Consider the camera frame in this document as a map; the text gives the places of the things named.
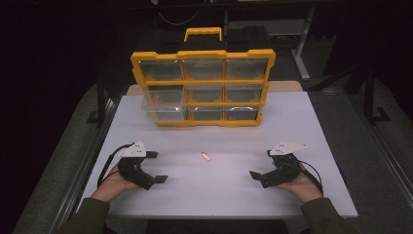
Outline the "black case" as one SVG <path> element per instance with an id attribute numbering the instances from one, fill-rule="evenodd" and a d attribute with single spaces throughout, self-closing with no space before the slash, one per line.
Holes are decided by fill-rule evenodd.
<path id="1" fill-rule="evenodd" d="M 243 29 L 228 29 L 220 38 L 216 35 L 189 35 L 184 41 L 184 30 L 147 30 L 140 38 L 139 52 L 175 54 L 179 51 L 225 50 L 247 52 L 252 49 L 271 49 L 272 43 L 263 26 L 247 26 Z"/>

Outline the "yellow organizer case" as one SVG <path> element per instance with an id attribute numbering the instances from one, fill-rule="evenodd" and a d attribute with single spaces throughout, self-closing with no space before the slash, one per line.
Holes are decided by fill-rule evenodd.
<path id="1" fill-rule="evenodd" d="M 227 33 L 219 27 L 184 31 L 184 41 L 189 35 L 218 34 L 222 38 Z M 132 73 L 143 91 L 143 98 L 183 96 L 187 107 L 185 121 L 155 123 L 171 127 L 260 125 L 275 61 L 276 52 L 272 48 L 247 52 L 179 51 L 175 54 L 136 50 L 131 54 Z"/>

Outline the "clear plastic drawer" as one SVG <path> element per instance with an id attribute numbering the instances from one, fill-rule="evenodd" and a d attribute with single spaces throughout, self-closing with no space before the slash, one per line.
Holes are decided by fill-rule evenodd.
<path id="1" fill-rule="evenodd" d="M 145 97 L 141 109 L 154 123 L 183 122 L 186 120 L 187 107 L 183 96 L 153 95 Z"/>

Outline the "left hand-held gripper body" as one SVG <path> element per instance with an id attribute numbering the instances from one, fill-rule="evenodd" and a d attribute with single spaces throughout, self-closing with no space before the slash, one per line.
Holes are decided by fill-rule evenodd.
<path id="1" fill-rule="evenodd" d="M 134 142 L 120 154 L 118 163 L 119 174 L 140 188 L 149 190 L 155 183 L 155 178 L 141 169 L 141 163 L 146 158 L 146 149 L 142 141 Z"/>

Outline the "metal frame rail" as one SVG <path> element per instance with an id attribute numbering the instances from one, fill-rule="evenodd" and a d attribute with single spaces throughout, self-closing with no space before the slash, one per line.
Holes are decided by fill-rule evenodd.
<path id="1" fill-rule="evenodd" d="M 47 234 L 56 234 L 76 212 L 117 108 L 112 98 L 104 101 L 95 98 L 94 106 L 86 108 L 83 103 L 80 102 L 81 106 L 76 108 L 69 121 L 68 133 L 63 133 L 63 143 L 57 145 L 54 178 L 63 190 Z"/>
<path id="2" fill-rule="evenodd" d="M 397 183 L 406 202 L 413 210 L 413 182 L 408 178 L 404 169 L 396 160 L 394 152 L 385 141 L 383 135 L 379 132 L 376 125 L 377 121 L 369 120 L 364 115 L 362 102 L 356 97 L 350 96 L 350 103 L 354 107 L 365 128 L 368 130 L 368 132 L 370 132 L 376 145 L 379 147 L 384 157 L 384 162 L 387 168 L 389 169 L 391 175 L 394 177 L 394 180 Z"/>

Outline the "black metal stand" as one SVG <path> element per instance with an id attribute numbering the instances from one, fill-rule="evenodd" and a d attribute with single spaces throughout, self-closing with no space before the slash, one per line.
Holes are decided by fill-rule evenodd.
<path id="1" fill-rule="evenodd" d="M 375 74 L 374 69 L 368 66 L 365 69 L 364 84 L 364 107 L 363 114 L 370 125 L 375 126 L 377 122 L 389 122 L 390 117 L 383 107 L 374 105 Z"/>
<path id="2" fill-rule="evenodd" d="M 97 76 L 95 90 L 96 110 L 89 114 L 87 124 L 95 124 L 100 128 L 109 119 L 113 111 L 114 102 L 105 88 L 104 79 L 101 75 Z"/>

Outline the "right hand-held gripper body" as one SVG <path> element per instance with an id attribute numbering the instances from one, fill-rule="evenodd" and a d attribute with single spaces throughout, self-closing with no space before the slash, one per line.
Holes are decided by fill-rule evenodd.
<path id="1" fill-rule="evenodd" d="M 306 143 L 279 141 L 272 149 L 273 164 L 276 167 L 262 175 L 259 180 L 264 188 L 293 181 L 301 172 L 300 162 L 294 155 L 296 151 L 307 148 Z"/>

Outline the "person's right hand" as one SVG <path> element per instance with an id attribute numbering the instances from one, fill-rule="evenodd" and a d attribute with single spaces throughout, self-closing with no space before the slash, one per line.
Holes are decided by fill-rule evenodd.
<path id="1" fill-rule="evenodd" d="M 288 191 L 295 196 L 301 203 L 307 203 L 319 198 L 323 195 L 317 186 L 304 174 L 306 168 L 300 164 L 301 172 L 296 179 L 290 182 L 276 185 L 276 188 Z"/>

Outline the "person's left hand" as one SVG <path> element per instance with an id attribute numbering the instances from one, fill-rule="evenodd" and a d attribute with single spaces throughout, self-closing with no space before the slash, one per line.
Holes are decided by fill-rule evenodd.
<path id="1" fill-rule="evenodd" d="M 110 203 L 123 193 L 137 189 L 138 185 L 125 180 L 120 174 L 118 166 L 111 169 L 109 175 L 92 194 L 91 198 L 105 203 Z"/>

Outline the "white metal desk frame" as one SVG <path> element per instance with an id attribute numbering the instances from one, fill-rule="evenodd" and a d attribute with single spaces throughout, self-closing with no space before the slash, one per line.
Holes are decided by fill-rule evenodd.
<path id="1" fill-rule="evenodd" d="M 291 50 L 295 65 L 303 81 L 310 80 L 310 74 L 302 60 L 302 52 L 312 24 L 316 8 L 311 7 L 301 19 L 255 19 L 231 20 L 228 11 L 224 12 L 224 31 L 228 29 L 242 29 L 247 26 L 264 26 L 270 36 L 298 36 L 297 45 Z"/>

